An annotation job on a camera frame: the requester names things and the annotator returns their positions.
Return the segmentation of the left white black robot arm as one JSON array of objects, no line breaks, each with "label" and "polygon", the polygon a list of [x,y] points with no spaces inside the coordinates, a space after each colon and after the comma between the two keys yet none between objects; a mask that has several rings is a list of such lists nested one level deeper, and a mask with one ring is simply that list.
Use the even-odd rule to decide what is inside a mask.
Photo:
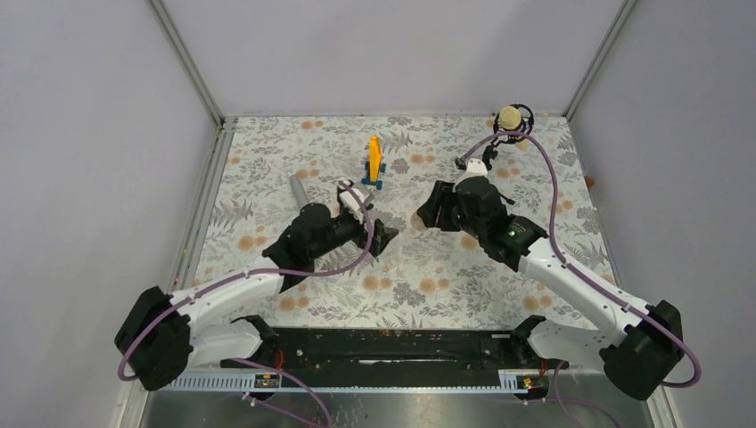
[{"label": "left white black robot arm", "polygon": [[266,336],[265,323],[240,319],[220,325],[218,318],[317,276],[316,260],[346,243],[361,250],[345,266],[351,270],[364,257],[379,256],[398,233],[360,210],[341,208],[332,217],[323,204],[306,205],[245,269],[205,287],[166,293],[153,286],[141,292],[114,338],[122,355],[119,379],[137,380],[146,390],[156,391],[189,366],[231,358],[268,365],[277,345]]}]

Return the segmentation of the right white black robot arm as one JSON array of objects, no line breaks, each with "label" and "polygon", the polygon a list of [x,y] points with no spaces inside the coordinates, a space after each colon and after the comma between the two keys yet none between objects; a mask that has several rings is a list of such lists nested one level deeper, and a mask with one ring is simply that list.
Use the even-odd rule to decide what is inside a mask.
[{"label": "right white black robot arm", "polygon": [[471,235],[491,259],[543,284],[593,324],[585,329],[527,318],[511,344],[520,366],[564,360],[601,370],[618,390],[646,400],[684,357],[682,319],[674,305],[648,303],[585,272],[554,250],[544,228],[508,213],[487,178],[436,182],[416,214],[428,228]]}]

